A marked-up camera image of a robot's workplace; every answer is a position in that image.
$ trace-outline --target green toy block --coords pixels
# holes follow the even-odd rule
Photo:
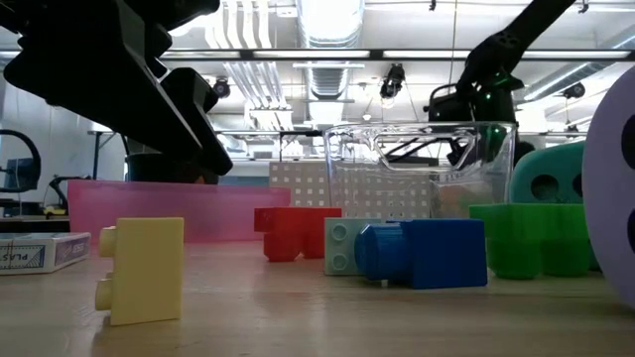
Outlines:
[[[328,276],[359,275],[355,264],[355,238],[367,225],[381,219],[327,218],[324,229],[324,273]]]
[[[487,266],[499,278],[577,277],[588,270],[581,204],[473,205],[470,217],[485,222]]]

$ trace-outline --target ceiling light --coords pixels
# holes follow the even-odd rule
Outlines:
[[[255,51],[256,59],[366,59],[370,51],[362,50],[286,50]]]
[[[258,135],[279,135],[280,132],[277,132],[277,131],[257,131],[257,130],[248,130],[248,131],[223,130],[223,131],[216,132],[216,134],[258,136]]]
[[[276,15],[280,18],[297,18],[298,8],[295,6],[276,6]]]
[[[20,51],[0,51],[0,58],[12,60],[19,54]]]
[[[395,98],[381,98],[381,107],[384,109],[391,109],[395,106]]]
[[[384,59],[456,59],[466,60],[467,50],[384,51]]]
[[[366,68],[364,63],[313,63],[302,62],[294,63],[293,68],[336,68],[336,69],[349,69],[349,68]]]
[[[208,59],[240,59],[238,51],[219,50],[170,50],[166,51],[161,60],[208,60]]]
[[[622,60],[630,55],[630,51],[532,51],[528,50],[523,55],[523,60]]]

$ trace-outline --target desk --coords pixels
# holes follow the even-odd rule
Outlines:
[[[90,260],[0,278],[2,356],[628,356],[635,312],[600,276],[415,292],[269,264],[261,243],[187,246],[181,320],[104,325]]]

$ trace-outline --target blue toy block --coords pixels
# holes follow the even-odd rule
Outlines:
[[[355,259],[369,280],[413,289],[487,285],[485,226],[472,219],[425,219],[369,225],[355,241]]]
[[[324,273],[328,276],[359,275],[355,264],[355,238],[371,223],[381,219],[327,218],[324,221]]]

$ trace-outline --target cable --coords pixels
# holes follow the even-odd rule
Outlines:
[[[423,148],[426,148],[430,144],[440,143],[440,142],[444,142],[444,141],[447,141],[447,142],[449,142],[450,145],[452,145],[453,139],[451,139],[451,138],[436,138],[436,139],[430,140],[429,142],[421,144],[418,147],[415,147],[415,149],[409,150],[406,154],[398,156],[397,158],[389,160],[388,162],[389,163],[400,162],[400,161],[402,161],[402,160],[404,160],[406,158],[409,158],[410,156],[412,156],[413,154],[415,154],[418,151],[422,150]]]
[[[447,80],[447,84],[452,84],[452,76],[454,75],[454,50],[456,49],[456,21],[458,15],[458,0],[454,0],[454,24],[452,25],[452,56],[449,62],[449,79]]]
[[[126,156],[130,156],[130,148],[128,147],[128,140],[126,139],[125,136],[123,136],[123,134],[119,134],[119,136],[121,137],[121,142],[123,143],[123,149],[126,151]]]
[[[415,119],[417,119],[417,122],[419,122],[419,114],[417,114],[417,108],[415,108],[415,102],[413,102],[413,95],[410,92],[410,87],[408,86],[408,82],[406,81],[406,79],[404,79],[404,84],[406,85],[406,90],[408,90],[408,97],[410,98],[410,105],[413,107],[413,111],[415,112]]]

